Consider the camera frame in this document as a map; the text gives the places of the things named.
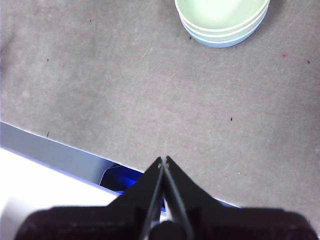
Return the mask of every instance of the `white surface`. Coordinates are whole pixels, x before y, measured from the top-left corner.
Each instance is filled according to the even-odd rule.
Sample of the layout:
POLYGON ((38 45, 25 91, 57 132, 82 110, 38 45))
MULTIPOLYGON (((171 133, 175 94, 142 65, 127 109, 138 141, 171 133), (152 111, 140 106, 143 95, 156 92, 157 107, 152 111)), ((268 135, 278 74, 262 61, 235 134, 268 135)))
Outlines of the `white surface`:
POLYGON ((117 193, 99 189, 0 148, 0 232, 11 240, 30 213, 53 206, 106 206, 117 193))

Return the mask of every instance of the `bowl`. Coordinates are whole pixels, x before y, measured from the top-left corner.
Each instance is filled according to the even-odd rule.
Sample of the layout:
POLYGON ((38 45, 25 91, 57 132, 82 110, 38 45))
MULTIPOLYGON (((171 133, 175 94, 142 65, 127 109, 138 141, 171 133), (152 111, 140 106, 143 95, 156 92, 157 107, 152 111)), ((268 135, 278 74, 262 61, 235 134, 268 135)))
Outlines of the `bowl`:
POLYGON ((208 46, 208 47, 212 47, 212 48, 227 48, 227 47, 231 47, 234 46, 236 44, 241 43, 243 40, 247 39, 256 29, 257 27, 261 24, 262 20, 265 18, 266 13, 267 13, 268 9, 265 10, 265 12, 262 15, 262 18, 259 20, 259 22, 252 28, 250 29, 248 32, 244 33, 241 36, 229 39, 229 40, 223 40, 223 41, 212 41, 212 40, 207 40, 207 39, 203 39, 197 35, 195 35, 187 26, 186 23, 184 22, 184 20, 182 18, 180 18, 182 25, 184 26, 185 30, 199 43, 208 46))
POLYGON ((197 29, 194 29, 193 27, 188 25, 186 22, 184 23, 187 26, 187 28, 189 28, 195 35, 199 36, 202 39, 210 40, 210 41, 224 41, 224 40, 234 39, 236 37, 242 36, 246 32, 253 29, 257 25, 257 23, 264 17, 264 14, 267 8, 268 8, 268 4, 265 6, 263 11, 256 17, 256 19, 251 21, 249 24, 243 26, 242 28, 239 28, 234 31, 229 31, 228 33, 220 33, 220 34, 218 33, 212 34, 208 32, 203 33, 201 31, 198 31, 197 29))
POLYGON ((199 31, 220 33, 244 27, 269 0, 174 0, 179 16, 199 31))

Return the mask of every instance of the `floor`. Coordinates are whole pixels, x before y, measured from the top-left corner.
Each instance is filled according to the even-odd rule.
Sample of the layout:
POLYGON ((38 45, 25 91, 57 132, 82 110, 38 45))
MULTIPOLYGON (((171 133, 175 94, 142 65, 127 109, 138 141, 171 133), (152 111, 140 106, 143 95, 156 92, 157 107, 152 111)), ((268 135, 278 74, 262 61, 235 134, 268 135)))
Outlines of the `floor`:
POLYGON ((170 155, 211 195, 320 232, 320 1, 271 0, 203 46, 173 0, 2 0, 1 120, 144 171, 170 155))

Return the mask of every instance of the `bowl rim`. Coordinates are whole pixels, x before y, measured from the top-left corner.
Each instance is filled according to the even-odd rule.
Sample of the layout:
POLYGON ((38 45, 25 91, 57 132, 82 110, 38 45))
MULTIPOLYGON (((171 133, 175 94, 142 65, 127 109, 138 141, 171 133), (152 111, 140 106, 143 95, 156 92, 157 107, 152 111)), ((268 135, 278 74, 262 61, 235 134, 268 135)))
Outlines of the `bowl rim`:
POLYGON ((252 21, 253 19, 255 19, 257 17, 257 15, 259 15, 259 13, 261 13, 261 11, 265 8, 265 6, 268 4, 268 2, 270 0, 264 0, 264 3, 262 4, 262 6, 259 8, 258 11, 255 12, 255 14, 253 14, 250 18, 248 18, 247 20, 237 24, 237 25, 234 25, 234 26, 230 26, 230 27, 226 27, 226 28, 205 28, 205 27, 201 27, 201 26, 198 26, 192 22, 190 22, 184 15, 183 13, 181 12, 180 8, 179 8, 179 4, 178 4, 178 1, 179 0, 174 0, 174 4, 175 4, 175 8, 176 10, 178 11, 180 17, 184 20, 185 23, 189 24, 190 26, 196 28, 196 29, 199 29, 199 30, 202 30, 202 31, 206 31, 206 32, 213 32, 213 33, 218 33, 218 32, 225 32, 225 31, 229 31, 229 30, 233 30, 233 29, 236 29, 236 28, 239 28, 245 24, 247 24, 248 22, 252 21))
POLYGON ((263 11, 254 19, 252 20, 249 24, 247 24, 246 26, 242 27, 242 28, 239 28, 235 31, 232 31, 232 32, 229 32, 229 33, 225 33, 225 34, 207 34, 207 33, 202 33, 202 32, 199 32, 197 31, 196 29, 194 29, 192 26, 192 28, 190 29, 189 28, 189 24, 184 22, 187 26, 187 28, 190 29, 190 31, 192 31, 193 33, 197 34, 197 35, 200 35, 202 37, 206 37, 206 38, 225 38, 225 37, 229 37, 229 36, 232 36, 232 35, 235 35, 235 34, 238 34, 242 31, 245 31, 246 29, 250 28, 252 25, 254 24, 257 24, 259 22, 259 20, 263 17, 264 13, 268 10, 268 5, 265 6, 265 8, 263 9, 263 11))
POLYGON ((256 26, 254 26, 252 29, 250 29, 249 31, 247 31, 246 33, 244 33, 243 35, 241 36, 237 36, 236 38, 232 38, 232 39, 229 39, 229 40, 222 40, 222 41, 214 41, 214 40, 207 40, 207 39, 203 39, 197 35, 195 35, 187 26, 186 26, 186 23, 184 22, 183 19, 180 18, 181 20, 181 23, 183 25, 183 27, 186 29, 186 31, 193 37, 193 38, 196 38, 197 40, 200 40, 202 42, 205 42, 205 43, 208 43, 208 44, 228 44, 228 43, 232 43, 232 42, 235 42, 235 41, 238 41, 238 40, 241 40, 242 38, 245 38, 247 37, 248 35, 251 35, 258 27, 259 25, 261 24, 261 22, 264 20, 266 14, 267 14, 267 11, 268 9, 266 9, 266 11, 264 12, 262 18, 260 19, 260 21, 257 23, 256 26))

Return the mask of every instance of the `blue object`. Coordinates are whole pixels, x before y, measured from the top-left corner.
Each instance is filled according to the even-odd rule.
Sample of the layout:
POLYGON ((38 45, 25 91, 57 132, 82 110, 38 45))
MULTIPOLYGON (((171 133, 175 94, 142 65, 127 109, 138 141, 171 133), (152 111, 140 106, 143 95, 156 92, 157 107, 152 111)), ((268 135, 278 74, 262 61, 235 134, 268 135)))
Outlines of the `blue object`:
POLYGON ((262 18, 259 20, 259 22, 248 32, 246 32, 245 34, 238 36, 234 39, 230 39, 230 40, 224 40, 224 41, 211 41, 211 40, 207 40, 207 39, 203 39, 200 36, 194 34, 185 24, 184 20, 180 18, 181 23, 183 25, 183 27, 185 28, 185 30, 199 43, 211 47, 211 48, 227 48, 227 47, 231 47, 234 46, 236 44, 241 43, 243 40, 247 39, 256 29, 257 27, 261 24, 262 20, 265 18, 266 13, 267 13, 268 9, 265 10, 262 18))

